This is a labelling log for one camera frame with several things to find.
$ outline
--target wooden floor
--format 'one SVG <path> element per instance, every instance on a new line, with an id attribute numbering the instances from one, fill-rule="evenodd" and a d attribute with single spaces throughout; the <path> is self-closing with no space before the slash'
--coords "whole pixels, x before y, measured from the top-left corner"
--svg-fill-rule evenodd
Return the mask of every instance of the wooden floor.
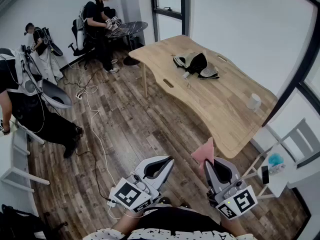
<path id="1" fill-rule="evenodd" d="M 124 52 L 118 52 L 116 74 L 96 72 L 90 85 L 99 89 L 89 94 L 88 101 L 93 110 L 99 113 L 93 118 L 93 129 L 101 138 L 106 152 L 108 169 L 118 182 L 126 177 L 145 158 L 170 155 L 175 159 L 167 182 L 161 192 L 171 199 L 174 205 L 187 201 L 193 209 L 220 221 L 217 210 L 210 207 L 203 175 L 197 170 L 197 163 L 190 154 L 210 137 L 209 131 L 188 107 L 167 95 L 155 84 L 152 73 L 147 70 L 148 98 L 143 97 L 141 71 L 138 66 L 122 64 Z M 87 83 L 93 72 L 101 64 L 92 60 L 81 81 Z M 71 83 L 77 83 L 82 71 L 64 71 Z M 58 84 L 71 97 L 73 108 L 59 110 L 59 113 L 78 126 L 83 127 L 84 135 L 77 153 L 92 151 L 97 159 L 96 173 L 101 192 L 109 196 L 113 182 L 106 170 L 106 161 L 100 141 L 91 131 L 91 117 L 86 95 L 82 100 L 75 98 L 77 85 Z M 64 147 L 46 142 L 30 145 L 29 170 L 32 174 L 50 181 L 50 185 L 35 183 L 34 198 L 39 214 L 50 212 L 50 223 L 54 227 L 67 221 L 68 226 L 61 230 L 62 239 L 79 240 L 100 228 L 111 227 L 115 220 L 108 215 L 107 201 L 98 191 L 95 178 L 95 159 L 90 153 L 69 159 L 63 158 Z M 230 160 L 243 174 L 258 151 L 249 143 L 235 158 Z M 255 193 L 262 187 L 251 179 Z M 122 208 L 111 210 L 120 216 Z M 241 217 L 241 223 L 258 240 L 292 239 L 306 219 L 306 214 L 294 193 L 285 189 L 280 198 L 260 200 L 259 204 Z"/>

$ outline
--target black round table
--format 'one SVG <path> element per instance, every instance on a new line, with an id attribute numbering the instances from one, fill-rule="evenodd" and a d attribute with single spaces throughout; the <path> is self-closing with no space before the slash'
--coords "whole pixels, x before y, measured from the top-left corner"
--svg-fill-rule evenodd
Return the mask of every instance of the black round table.
<path id="1" fill-rule="evenodd" d="M 138 33 L 140 31 L 145 30 L 148 27 L 148 23 L 143 21 L 133 21 L 121 24 L 115 31 L 107 33 L 105 36 L 107 38 L 122 38 L 126 37 L 126 40 L 128 42 L 128 45 L 130 47 L 130 51 L 133 50 L 131 42 L 130 42 L 130 35 Z M 139 61 L 131 58 L 130 56 L 127 56 L 123 60 L 123 64 L 127 66 L 137 65 L 139 64 Z"/>

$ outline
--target white sleeve with black stars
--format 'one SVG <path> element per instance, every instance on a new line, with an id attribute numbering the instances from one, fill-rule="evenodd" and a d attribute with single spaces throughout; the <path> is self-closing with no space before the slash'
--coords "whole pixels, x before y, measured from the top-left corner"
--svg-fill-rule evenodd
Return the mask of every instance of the white sleeve with black stars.
<path id="1" fill-rule="evenodd" d="M 92 233 L 83 240 L 120 240 L 125 235 L 121 232 L 106 228 L 99 229 L 96 233 Z M 234 237 L 227 232 L 207 231 L 207 232 L 182 232 L 176 231 L 175 235 L 171 234 L 169 230 L 157 229 L 157 228 L 141 228 L 131 232 L 128 240 L 257 240 L 252 234 L 245 234 Z"/>

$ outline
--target white cup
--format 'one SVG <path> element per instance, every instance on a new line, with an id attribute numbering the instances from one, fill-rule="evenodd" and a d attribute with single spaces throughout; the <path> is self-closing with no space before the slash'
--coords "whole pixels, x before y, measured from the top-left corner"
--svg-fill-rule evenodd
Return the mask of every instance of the white cup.
<path id="1" fill-rule="evenodd" d="M 248 109 L 253 110 L 254 112 L 257 112 L 258 108 L 261 106 L 261 99 L 258 95 L 256 95 L 255 93 L 251 94 L 250 99 L 248 100 L 248 102 L 246 103 L 246 107 Z"/>

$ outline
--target black phone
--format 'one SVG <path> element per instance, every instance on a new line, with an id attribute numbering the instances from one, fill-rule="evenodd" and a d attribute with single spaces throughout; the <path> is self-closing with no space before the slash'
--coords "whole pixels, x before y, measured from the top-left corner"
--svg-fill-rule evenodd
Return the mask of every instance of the black phone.
<path id="1" fill-rule="evenodd" d="M 262 175 L 262 184 L 268 184 L 269 183 L 269 169 L 268 166 L 262 166 L 261 167 L 261 175 Z"/>

